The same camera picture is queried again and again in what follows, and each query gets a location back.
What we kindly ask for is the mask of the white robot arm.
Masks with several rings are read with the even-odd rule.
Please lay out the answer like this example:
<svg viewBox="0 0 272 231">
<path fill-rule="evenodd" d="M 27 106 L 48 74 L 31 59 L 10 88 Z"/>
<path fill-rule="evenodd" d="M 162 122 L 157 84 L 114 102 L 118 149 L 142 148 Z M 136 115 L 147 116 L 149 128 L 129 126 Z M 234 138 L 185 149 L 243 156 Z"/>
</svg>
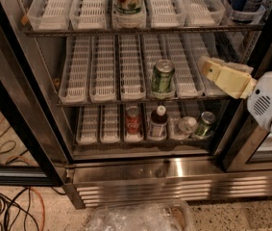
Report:
<svg viewBox="0 0 272 231">
<path fill-rule="evenodd" d="M 202 75 L 234 99 L 246 99 L 247 109 L 259 126 L 272 133 L 272 71 L 258 80 L 217 58 L 201 56 L 197 65 Z"/>
</svg>

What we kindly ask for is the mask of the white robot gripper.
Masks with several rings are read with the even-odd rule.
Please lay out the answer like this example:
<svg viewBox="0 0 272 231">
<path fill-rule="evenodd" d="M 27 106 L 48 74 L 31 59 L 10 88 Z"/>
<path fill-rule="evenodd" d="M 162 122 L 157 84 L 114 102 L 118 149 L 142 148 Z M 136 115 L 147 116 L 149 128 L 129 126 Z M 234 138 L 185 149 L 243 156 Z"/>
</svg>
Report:
<svg viewBox="0 0 272 231">
<path fill-rule="evenodd" d="M 272 71 L 264 73 L 258 82 L 247 72 L 230 68 L 218 59 L 201 56 L 200 72 L 234 99 L 246 99 L 249 113 L 260 127 L 272 131 Z"/>
</svg>

